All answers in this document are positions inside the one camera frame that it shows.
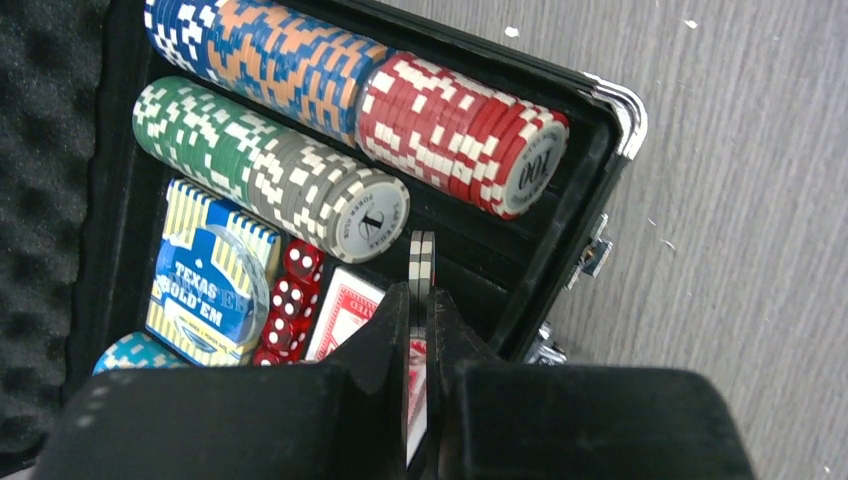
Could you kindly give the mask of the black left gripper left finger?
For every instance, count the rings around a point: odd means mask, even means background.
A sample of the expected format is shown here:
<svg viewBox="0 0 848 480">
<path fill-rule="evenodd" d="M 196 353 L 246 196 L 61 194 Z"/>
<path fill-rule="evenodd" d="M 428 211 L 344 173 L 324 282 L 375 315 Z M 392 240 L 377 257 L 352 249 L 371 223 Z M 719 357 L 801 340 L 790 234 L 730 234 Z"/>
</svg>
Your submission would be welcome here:
<svg viewBox="0 0 848 480">
<path fill-rule="evenodd" d="M 317 363 L 112 370 L 65 407 L 36 479 L 403 479 L 410 295 Z"/>
</svg>

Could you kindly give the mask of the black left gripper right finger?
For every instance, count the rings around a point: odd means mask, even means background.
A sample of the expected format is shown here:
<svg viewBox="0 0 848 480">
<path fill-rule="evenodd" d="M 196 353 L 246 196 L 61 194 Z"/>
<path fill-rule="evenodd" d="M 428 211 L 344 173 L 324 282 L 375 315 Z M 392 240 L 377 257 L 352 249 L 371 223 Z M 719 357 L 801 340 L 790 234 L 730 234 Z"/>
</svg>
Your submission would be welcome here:
<svg viewBox="0 0 848 480">
<path fill-rule="evenodd" d="M 687 370 L 501 359 L 435 289 L 428 479 L 752 479 L 724 397 Z"/>
</svg>

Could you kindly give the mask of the clear round dealer button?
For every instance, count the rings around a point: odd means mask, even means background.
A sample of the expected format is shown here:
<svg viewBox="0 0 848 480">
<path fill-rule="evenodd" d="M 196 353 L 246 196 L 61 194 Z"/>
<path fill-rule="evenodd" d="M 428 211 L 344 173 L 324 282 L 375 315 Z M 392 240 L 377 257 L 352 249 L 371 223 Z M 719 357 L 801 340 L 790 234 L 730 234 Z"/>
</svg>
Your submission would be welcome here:
<svg viewBox="0 0 848 480">
<path fill-rule="evenodd" d="M 265 271 L 249 247 L 220 225 L 184 229 L 165 237 L 155 284 L 185 319 L 221 334 L 227 345 L 256 339 L 269 311 Z"/>
</svg>

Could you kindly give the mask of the blue playing card deck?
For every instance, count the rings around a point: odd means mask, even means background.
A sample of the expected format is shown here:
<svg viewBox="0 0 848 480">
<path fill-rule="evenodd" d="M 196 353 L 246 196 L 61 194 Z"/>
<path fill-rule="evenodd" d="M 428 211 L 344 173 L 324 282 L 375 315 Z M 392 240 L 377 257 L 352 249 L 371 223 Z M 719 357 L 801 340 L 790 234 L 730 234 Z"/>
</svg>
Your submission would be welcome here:
<svg viewBox="0 0 848 480">
<path fill-rule="evenodd" d="M 146 330 L 199 366 L 249 364 L 284 237 L 187 179 L 172 180 L 165 199 Z"/>
</svg>

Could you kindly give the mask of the black poker set case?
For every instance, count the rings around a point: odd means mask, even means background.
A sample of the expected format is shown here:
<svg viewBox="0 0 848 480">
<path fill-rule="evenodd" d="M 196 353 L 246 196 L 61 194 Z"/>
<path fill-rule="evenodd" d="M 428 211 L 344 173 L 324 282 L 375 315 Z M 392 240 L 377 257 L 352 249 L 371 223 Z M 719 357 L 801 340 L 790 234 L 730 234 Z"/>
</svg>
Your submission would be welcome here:
<svg viewBox="0 0 848 480">
<path fill-rule="evenodd" d="M 140 1 L 1 5 L 1 472 L 31 467 L 59 411 L 113 340 L 143 323 L 174 173 L 131 127 L 149 82 L 177 73 Z M 408 228 L 432 230 L 437 279 L 467 324 L 522 359 L 648 128 L 631 90 L 379 1 L 294 10 L 563 112 L 551 184 L 503 221 L 409 180 Z"/>
</svg>

